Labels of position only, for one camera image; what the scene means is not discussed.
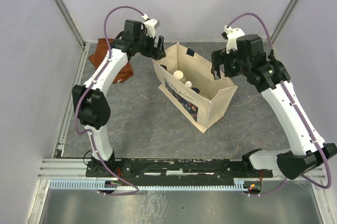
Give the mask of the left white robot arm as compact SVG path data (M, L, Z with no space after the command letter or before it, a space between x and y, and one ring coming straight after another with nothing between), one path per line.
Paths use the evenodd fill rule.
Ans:
M106 94L121 69L137 53L160 60L166 56L163 48L164 38L156 36L160 22L144 16L144 21L126 20L124 29L112 42L108 51L94 74L83 84L72 89L77 124L84 126L88 133L93 157L101 160L98 171L105 177L112 176L116 164L111 161L114 151L109 143L107 123L111 109Z

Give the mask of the beige pump bottle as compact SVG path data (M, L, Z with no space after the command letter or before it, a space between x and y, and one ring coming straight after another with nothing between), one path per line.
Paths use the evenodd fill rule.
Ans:
M180 70L175 71L173 76L182 83L186 81L184 73Z

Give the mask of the square perfume bottle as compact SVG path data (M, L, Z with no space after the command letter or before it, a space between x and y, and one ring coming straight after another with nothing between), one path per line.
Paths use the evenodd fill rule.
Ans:
M200 90L198 88L196 88L196 87L193 87L192 90L195 91L197 94L200 93Z

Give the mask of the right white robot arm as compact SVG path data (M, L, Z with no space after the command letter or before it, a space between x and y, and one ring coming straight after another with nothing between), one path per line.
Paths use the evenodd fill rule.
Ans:
M285 66L266 54L263 41L256 34L240 29L222 33L227 41L222 50L212 52L211 72L216 80L222 75L242 75L255 86L280 122L290 148L282 151L252 151L241 163L247 177L260 170L279 170L288 179L295 179L320 166L336 155L336 145L326 143L310 122L298 100Z

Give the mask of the amber liquid clear bottle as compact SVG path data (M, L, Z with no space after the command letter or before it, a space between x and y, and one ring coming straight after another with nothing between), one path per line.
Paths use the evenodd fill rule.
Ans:
M187 88L192 88L192 82L191 81L186 81L185 83L184 83L184 85L187 87Z

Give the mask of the cream canvas tote bag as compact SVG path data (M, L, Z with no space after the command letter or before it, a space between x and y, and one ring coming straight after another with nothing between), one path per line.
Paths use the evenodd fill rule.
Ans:
M221 73L215 80L212 63L180 44L165 50L166 57L153 60L159 89L202 133L222 118L237 86Z

